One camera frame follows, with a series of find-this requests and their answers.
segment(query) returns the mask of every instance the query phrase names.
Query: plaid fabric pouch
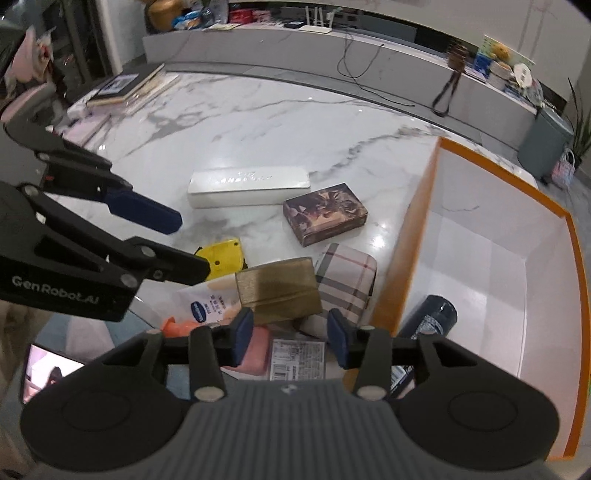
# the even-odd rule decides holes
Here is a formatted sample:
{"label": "plaid fabric pouch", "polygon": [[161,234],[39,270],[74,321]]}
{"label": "plaid fabric pouch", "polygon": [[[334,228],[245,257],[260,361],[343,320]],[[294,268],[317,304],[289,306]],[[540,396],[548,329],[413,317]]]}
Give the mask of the plaid fabric pouch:
{"label": "plaid fabric pouch", "polygon": [[326,317],[339,309],[347,320],[359,323],[374,288],[377,262],[371,255],[341,244],[330,244],[314,264],[322,313],[294,322],[296,329],[328,340]]}

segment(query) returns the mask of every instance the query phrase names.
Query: wall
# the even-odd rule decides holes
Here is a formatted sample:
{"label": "wall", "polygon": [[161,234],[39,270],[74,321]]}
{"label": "wall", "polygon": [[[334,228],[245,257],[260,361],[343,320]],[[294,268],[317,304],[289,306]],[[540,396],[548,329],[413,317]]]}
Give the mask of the wall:
{"label": "wall", "polygon": [[144,4],[137,0],[96,0],[113,72],[119,73],[130,60],[144,54],[147,35]]}
{"label": "wall", "polygon": [[570,95],[567,76],[579,77],[591,38],[591,25],[567,0],[322,0],[319,3],[400,18],[474,45],[480,45],[486,34],[534,60],[534,76],[564,98]]}
{"label": "wall", "polygon": [[[585,58],[579,81],[574,86],[574,89],[577,93],[577,98],[582,100],[586,110],[589,111],[589,109],[591,109],[591,48],[587,52],[587,57]],[[569,99],[569,102],[564,109],[564,116],[570,118],[574,123],[577,118],[574,102],[572,101],[571,95],[567,98]],[[591,176],[591,152],[583,157],[583,162],[579,168],[588,176]]]}

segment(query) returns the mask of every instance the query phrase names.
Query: black cable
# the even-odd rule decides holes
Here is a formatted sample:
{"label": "black cable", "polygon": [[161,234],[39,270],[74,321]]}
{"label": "black cable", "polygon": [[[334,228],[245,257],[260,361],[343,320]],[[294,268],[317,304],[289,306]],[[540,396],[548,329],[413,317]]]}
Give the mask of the black cable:
{"label": "black cable", "polygon": [[[353,42],[355,41],[355,39],[353,38],[353,35],[351,35],[348,31],[348,29],[344,29],[345,31],[345,49],[343,50],[343,56],[340,58],[340,60],[338,61],[338,63],[336,64],[336,70],[337,72],[339,72],[339,74],[341,74],[343,77],[347,77],[350,78],[351,80],[353,80],[353,82],[355,83],[355,85],[357,85],[357,87],[359,87],[361,90],[363,90],[364,92],[368,92],[368,93],[372,93],[373,95],[377,95],[378,97],[380,97],[383,100],[386,100],[387,102],[390,103],[394,103],[395,105],[402,105],[402,106],[409,106],[409,107],[413,107],[416,106],[413,103],[402,103],[402,102],[396,102],[395,100],[391,100],[389,98],[386,98],[382,95],[380,95],[377,92],[374,92],[373,90],[368,89],[367,87],[364,87],[363,85],[361,85],[357,79],[360,78],[361,76],[365,75],[365,73],[367,73],[367,71],[371,68],[372,64],[374,63],[375,59],[378,58],[379,55],[379,51],[382,49],[382,47],[385,45],[384,43],[382,43],[378,49],[375,52],[374,57],[371,59],[371,61],[368,63],[367,67],[365,67],[365,70],[363,72],[361,72],[359,75],[353,75],[351,73],[351,71],[349,70],[349,66],[347,65],[347,53],[349,52],[349,47],[353,44]],[[345,66],[345,70],[347,71],[347,73],[343,73],[341,71],[341,65]]]}

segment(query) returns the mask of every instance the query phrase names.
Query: gold container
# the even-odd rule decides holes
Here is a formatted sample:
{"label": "gold container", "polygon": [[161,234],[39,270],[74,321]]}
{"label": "gold container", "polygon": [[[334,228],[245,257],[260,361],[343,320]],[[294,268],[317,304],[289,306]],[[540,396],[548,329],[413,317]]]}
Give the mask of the gold container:
{"label": "gold container", "polygon": [[173,20],[183,12],[183,0],[156,0],[148,7],[148,18],[154,28],[161,32],[173,29]]}

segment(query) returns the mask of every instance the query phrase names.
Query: cardboard box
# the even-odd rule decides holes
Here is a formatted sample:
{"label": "cardboard box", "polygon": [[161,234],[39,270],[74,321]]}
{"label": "cardboard box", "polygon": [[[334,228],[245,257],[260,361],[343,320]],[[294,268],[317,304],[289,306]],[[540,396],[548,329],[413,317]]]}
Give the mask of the cardboard box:
{"label": "cardboard box", "polygon": [[322,312],[312,259],[290,258],[236,273],[240,303],[255,324],[294,320]]}
{"label": "cardboard box", "polygon": [[546,394],[551,458],[574,456],[589,384],[589,298],[568,211],[441,138],[406,213],[371,323],[396,334],[428,294],[457,309],[449,338]]}
{"label": "cardboard box", "polygon": [[286,200],[283,215],[302,247],[365,224],[368,211],[351,189],[340,183]]}

